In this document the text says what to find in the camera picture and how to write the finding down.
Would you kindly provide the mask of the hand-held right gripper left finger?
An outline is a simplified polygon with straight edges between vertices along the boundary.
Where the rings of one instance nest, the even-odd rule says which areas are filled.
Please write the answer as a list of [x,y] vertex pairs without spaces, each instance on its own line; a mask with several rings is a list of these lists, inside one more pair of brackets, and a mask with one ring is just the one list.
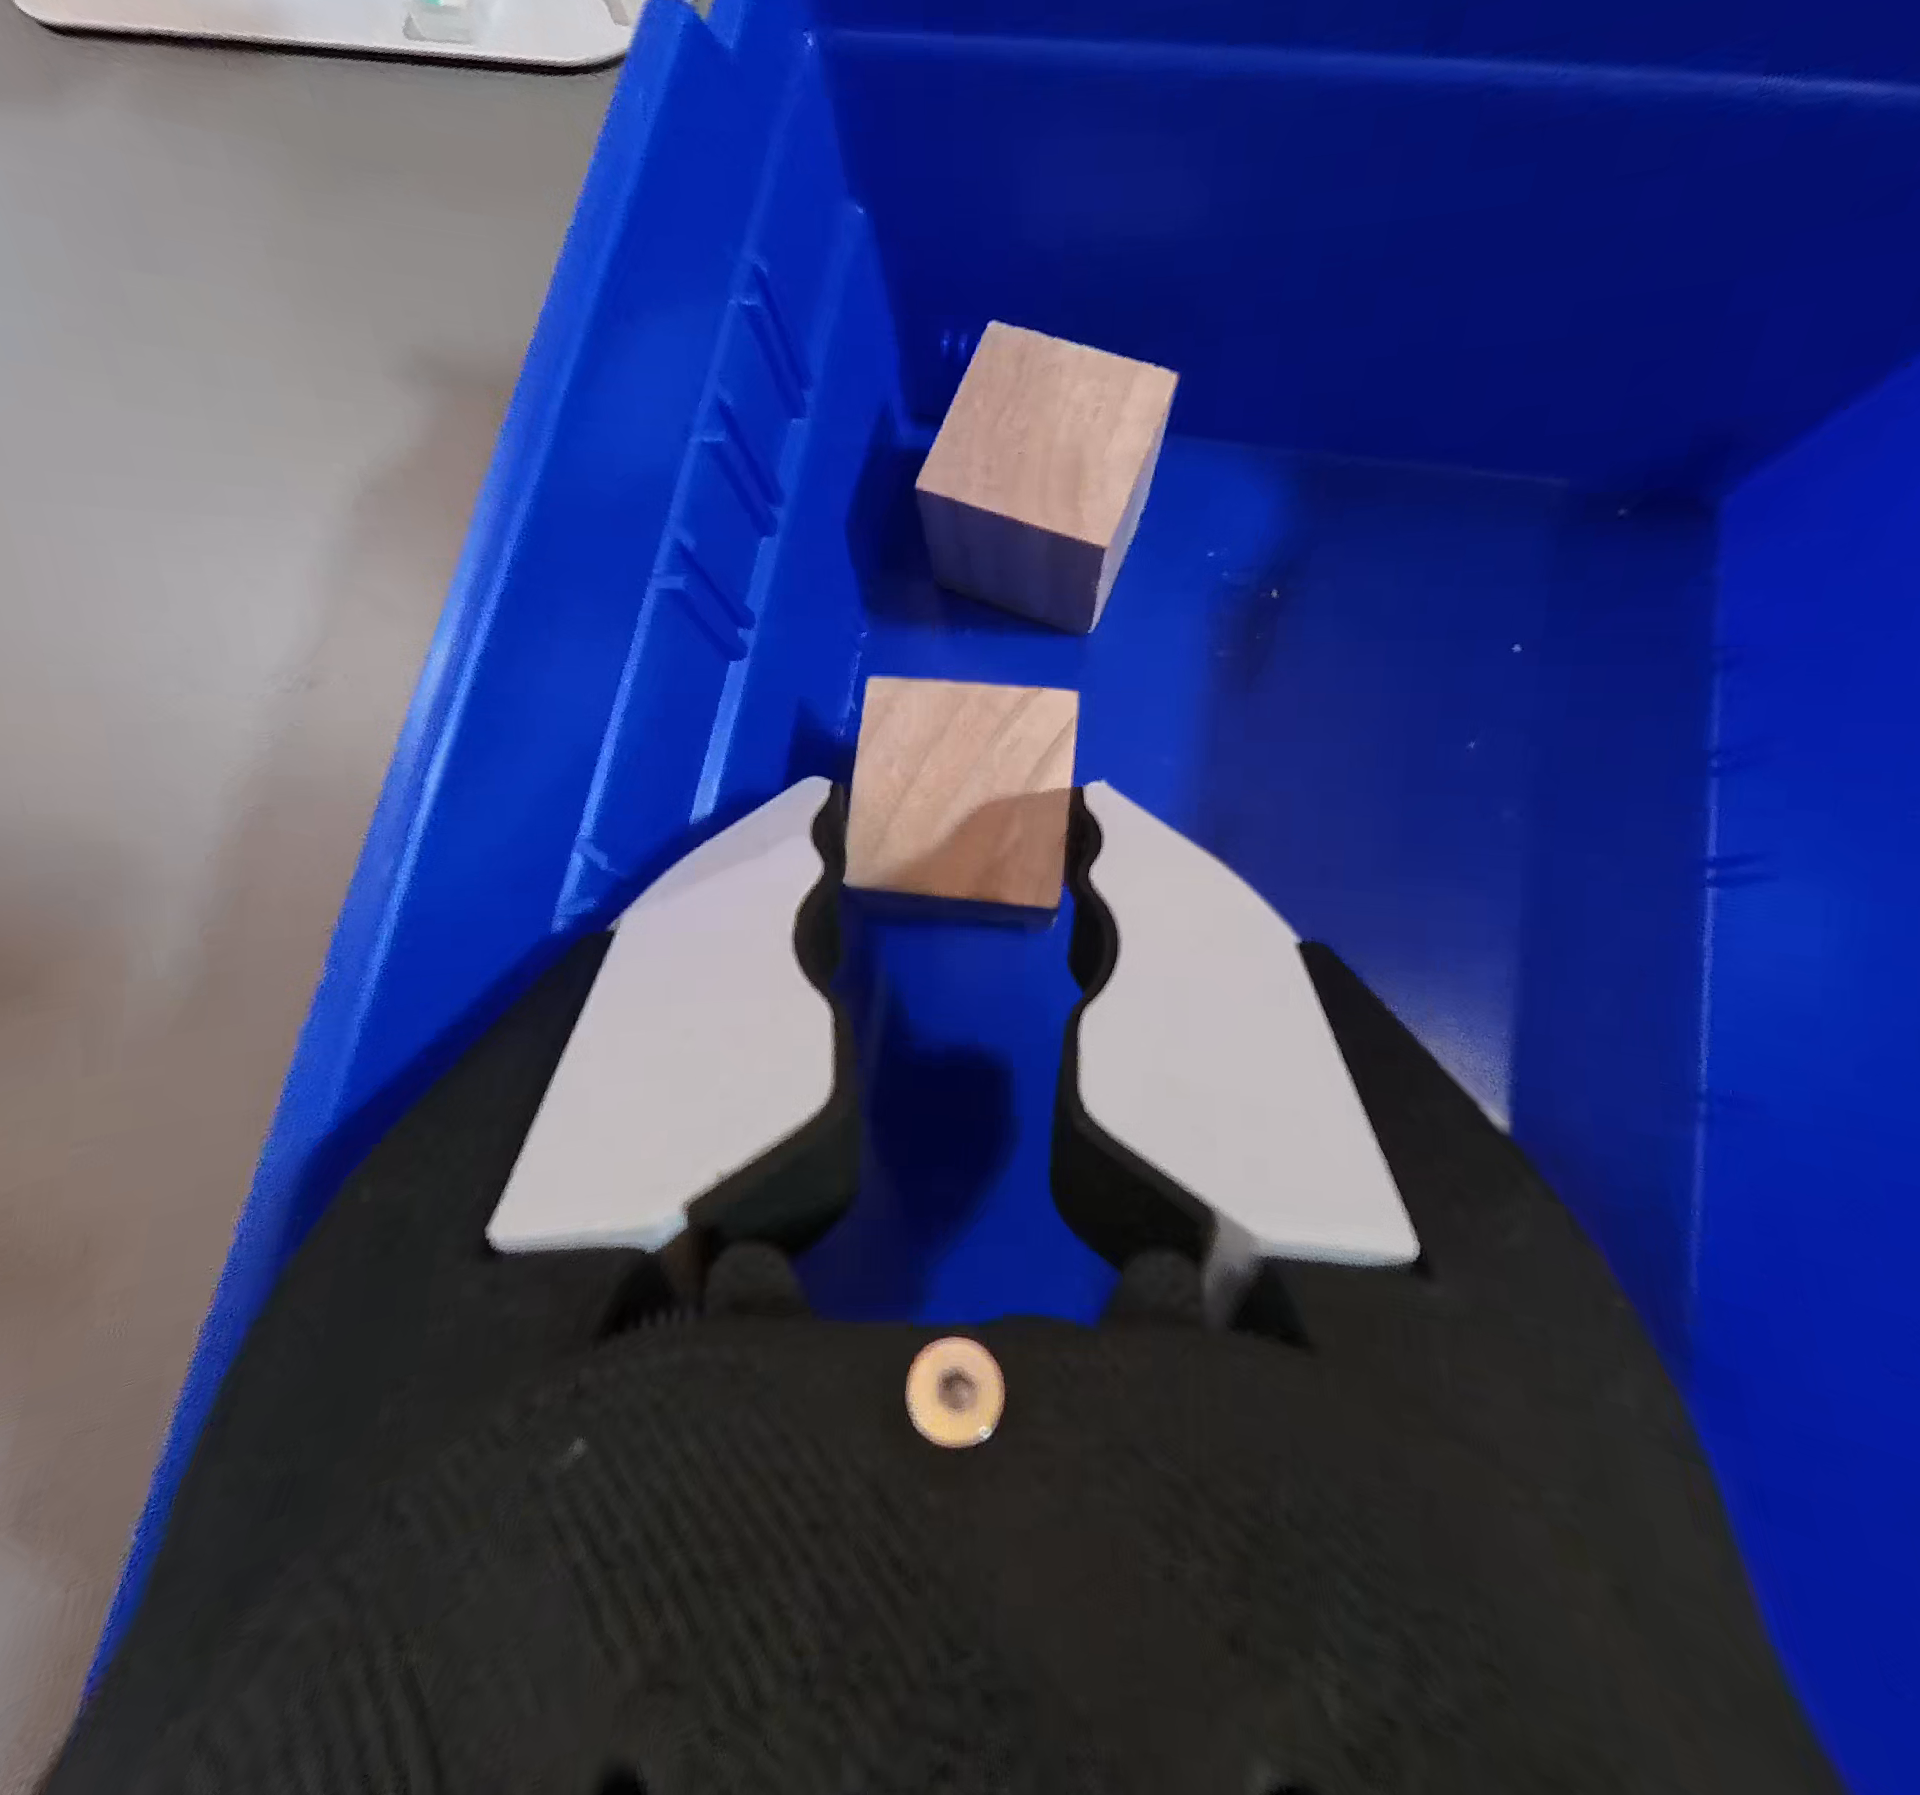
[[846,790],[804,778],[635,896],[492,1208],[494,1255],[802,1255],[849,1212],[846,837]]

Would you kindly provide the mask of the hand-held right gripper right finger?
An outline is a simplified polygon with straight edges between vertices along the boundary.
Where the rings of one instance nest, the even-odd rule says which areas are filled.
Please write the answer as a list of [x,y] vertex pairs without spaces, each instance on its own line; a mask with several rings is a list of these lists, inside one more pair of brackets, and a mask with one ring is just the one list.
[[1282,1269],[1402,1279],[1423,1243],[1292,923],[1108,782],[1069,816],[1075,1004],[1050,1192],[1113,1272],[1171,1255],[1232,1326]]

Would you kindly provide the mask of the wooden cube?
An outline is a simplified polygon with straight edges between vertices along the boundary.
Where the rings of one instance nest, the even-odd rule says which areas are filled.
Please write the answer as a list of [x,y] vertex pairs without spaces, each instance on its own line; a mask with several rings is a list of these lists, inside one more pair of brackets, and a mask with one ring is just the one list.
[[936,581],[1088,636],[1148,507],[1178,380],[992,321],[917,481]]
[[856,896],[1053,919],[1066,890],[1081,696],[875,676],[861,698],[846,837]]

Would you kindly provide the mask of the blue plastic bin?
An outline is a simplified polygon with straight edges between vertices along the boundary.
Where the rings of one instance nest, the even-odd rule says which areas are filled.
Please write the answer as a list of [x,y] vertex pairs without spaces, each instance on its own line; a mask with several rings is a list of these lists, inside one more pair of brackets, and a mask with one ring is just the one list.
[[[1917,0],[651,12],[87,1687],[375,1135],[974,651],[1511,1117],[1917,1792],[1917,224]],[[1088,636],[932,574],[992,321],[1181,379]]]

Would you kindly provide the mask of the grey desk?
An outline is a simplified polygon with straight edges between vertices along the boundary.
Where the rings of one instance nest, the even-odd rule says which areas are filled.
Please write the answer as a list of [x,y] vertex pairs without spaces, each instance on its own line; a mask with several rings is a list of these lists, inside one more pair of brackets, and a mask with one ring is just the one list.
[[3,26],[3,1756],[59,1751],[613,93]]

